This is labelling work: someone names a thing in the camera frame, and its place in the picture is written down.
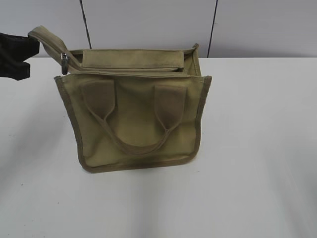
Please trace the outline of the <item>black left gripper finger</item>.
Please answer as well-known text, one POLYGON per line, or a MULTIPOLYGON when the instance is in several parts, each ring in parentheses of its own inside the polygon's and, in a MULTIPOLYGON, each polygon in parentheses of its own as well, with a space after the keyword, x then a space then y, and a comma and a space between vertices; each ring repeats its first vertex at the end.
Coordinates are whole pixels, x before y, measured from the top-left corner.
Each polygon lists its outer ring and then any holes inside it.
POLYGON ((22 63, 37 55, 40 50, 39 41, 32 37, 0 34, 0 63, 12 65, 22 63))

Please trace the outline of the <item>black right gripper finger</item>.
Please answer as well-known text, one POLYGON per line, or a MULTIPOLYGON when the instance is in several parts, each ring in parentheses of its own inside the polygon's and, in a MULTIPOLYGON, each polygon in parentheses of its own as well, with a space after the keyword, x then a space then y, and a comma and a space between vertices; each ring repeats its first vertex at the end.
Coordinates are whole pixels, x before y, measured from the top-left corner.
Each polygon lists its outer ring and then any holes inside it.
POLYGON ((30 77, 30 65, 26 62, 18 64, 0 64, 0 76, 5 78, 11 78, 16 81, 27 79, 30 77))

